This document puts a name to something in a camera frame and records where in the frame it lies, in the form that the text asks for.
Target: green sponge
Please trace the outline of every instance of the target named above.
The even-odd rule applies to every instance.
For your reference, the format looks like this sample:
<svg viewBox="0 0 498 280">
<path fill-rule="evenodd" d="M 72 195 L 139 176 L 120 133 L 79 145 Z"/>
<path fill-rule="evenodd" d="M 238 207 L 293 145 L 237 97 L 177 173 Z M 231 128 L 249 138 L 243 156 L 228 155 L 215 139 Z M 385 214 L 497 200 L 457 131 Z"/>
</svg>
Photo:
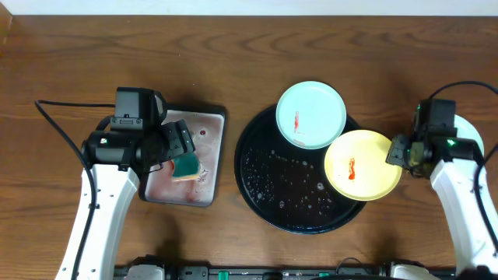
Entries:
<svg viewBox="0 0 498 280">
<path fill-rule="evenodd" d="M 189 152 L 188 154 L 184 154 L 176 159 L 173 159 L 173 163 L 173 180 L 193 180 L 199 176 L 201 163 L 199 162 L 199 158 L 193 152 Z"/>
</svg>

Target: black tray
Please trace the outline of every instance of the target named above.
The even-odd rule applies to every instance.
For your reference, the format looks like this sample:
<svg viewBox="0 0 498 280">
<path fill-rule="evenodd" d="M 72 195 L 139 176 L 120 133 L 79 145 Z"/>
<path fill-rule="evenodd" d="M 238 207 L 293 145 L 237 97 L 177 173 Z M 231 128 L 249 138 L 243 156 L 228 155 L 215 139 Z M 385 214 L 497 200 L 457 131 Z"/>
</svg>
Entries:
<svg viewBox="0 0 498 280">
<path fill-rule="evenodd" d="M 266 222 L 292 233 L 326 233 L 345 225 L 366 202 L 330 185 L 323 168 L 328 147 L 307 150 L 283 138 L 275 109 L 255 117 L 237 143 L 235 178 L 242 197 Z M 356 129 L 359 125 L 348 116 L 342 133 Z"/>
</svg>

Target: wood grain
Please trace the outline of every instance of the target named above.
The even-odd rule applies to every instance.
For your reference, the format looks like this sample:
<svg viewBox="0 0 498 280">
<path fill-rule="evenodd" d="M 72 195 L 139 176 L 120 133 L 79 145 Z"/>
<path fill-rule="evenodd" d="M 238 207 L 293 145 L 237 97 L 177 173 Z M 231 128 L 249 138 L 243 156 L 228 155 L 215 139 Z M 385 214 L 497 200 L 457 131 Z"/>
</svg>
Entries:
<svg viewBox="0 0 498 280">
<path fill-rule="evenodd" d="M 348 113 L 388 137 L 406 131 L 418 100 L 462 79 L 496 83 L 498 19 L 435 17 L 17 16 L 0 58 L 0 274 L 53 278 L 77 209 L 81 166 L 38 114 L 35 99 L 113 103 L 117 86 L 170 102 L 226 107 L 219 186 L 208 208 L 134 198 L 117 263 L 160 254 L 234 266 L 334 266 L 344 257 L 453 266 L 444 212 L 427 180 L 404 175 L 348 225 L 299 236 L 258 218 L 240 196 L 233 154 L 259 111 L 296 82 L 327 82 Z M 481 133 L 498 138 L 498 100 L 461 86 L 442 93 Z M 105 109 L 48 108 L 81 143 Z M 498 199 L 498 161 L 488 167 Z"/>
<path fill-rule="evenodd" d="M 5 6 L 0 3 L 0 55 L 2 55 L 3 46 L 7 43 L 6 38 L 10 30 L 11 22 L 12 15 Z"/>
</svg>

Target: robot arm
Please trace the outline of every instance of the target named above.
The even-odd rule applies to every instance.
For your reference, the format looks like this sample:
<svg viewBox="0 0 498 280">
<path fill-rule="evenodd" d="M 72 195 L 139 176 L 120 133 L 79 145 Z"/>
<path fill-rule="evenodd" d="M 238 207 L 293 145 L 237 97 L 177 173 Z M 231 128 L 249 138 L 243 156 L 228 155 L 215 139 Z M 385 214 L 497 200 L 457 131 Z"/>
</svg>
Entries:
<svg viewBox="0 0 498 280">
<path fill-rule="evenodd" d="M 98 188 L 97 207 L 79 263 L 79 278 L 112 279 L 123 222 L 128 206 L 137 191 L 139 178 L 132 169 L 126 172 L 118 171 L 116 166 L 103 164 L 94 165 L 92 175 Z M 88 177 L 83 172 L 78 212 L 57 280 L 71 278 L 76 252 L 89 212 L 89 194 Z"/>
<path fill-rule="evenodd" d="M 41 103 L 84 107 L 112 105 L 35 102 L 84 166 L 78 212 L 56 279 L 111 279 L 123 222 L 139 180 L 148 176 L 151 166 L 162 166 L 163 162 L 194 152 L 190 132 L 184 120 L 163 124 L 167 109 L 159 92 L 120 87 L 114 116 L 100 122 L 83 142 L 80 152 L 44 112 Z"/>
<path fill-rule="evenodd" d="M 498 274 L 498 257 L 486 228 L 474 194 L 474 174 L 477 163 L 467 159 L 439 161 L 430 176 L 430 183 L 441 200 L 450 228 L 457 259 L 457 275 L 466 268 L 486 266 Z M 486 183 L 486 171 L 479 174 L 482 203 L 496 232 L 498 215 Z"/>
<path fill-rule="evenodd" d="M 414 177 L 430 179 L 447 217 L 457 275 L 480 266 L 498 274 L 493 242 L 498 216 L 489 196 L 484 168 L 478 174 L 479 187 L 475 186 L 478 164 L 484 164 L 484 159 L 474 140 L 456 137 L 455 110 L 456 103 L 451 100 L 422 100 L 412 135 L 393 139 L 386 162 L 409 170 Z M 421 279 L 412 274 L 403 278 Z"/>
</svg>

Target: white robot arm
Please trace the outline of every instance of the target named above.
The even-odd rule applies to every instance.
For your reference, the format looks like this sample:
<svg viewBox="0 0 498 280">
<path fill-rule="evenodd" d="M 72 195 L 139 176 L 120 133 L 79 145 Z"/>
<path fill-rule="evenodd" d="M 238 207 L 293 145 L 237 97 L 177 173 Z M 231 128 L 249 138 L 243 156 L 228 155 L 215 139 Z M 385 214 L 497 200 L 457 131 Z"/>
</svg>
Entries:
<svg viewBox="0 0 498 280">
<path fill-rule="evenodd" d="M 92 168 L 97 187 L 97 207 L 86 245 L 79 262 L 79 279 L 112 279 L 117 247 L 128 206 L 137 191 L 139 179 L 131 168 L 118 171 L 117 166 L 96 164 Z M 76 252 L 82 239 L 89 212 L 90 184 L 86 172 L 82 173 L 82 192 L 75 224 L 69 238 L 68 249 L 55 279 L 71 279 Z"/>
<path fill-rule="evenodd" d="M 476 168 L 477 163 L 473 160 L 441 160 L 430 176 L 430 183 L 441 200 L 450 227 L 457 274 L 478 266 L 486 266 L 493 274 L 498 274 L 498 256 L 475 199 Z M 479 174 L 479 188 L 486 215 L 496 233 L 498 215 L 489 196 L 484 167 Z"/>
</svg>

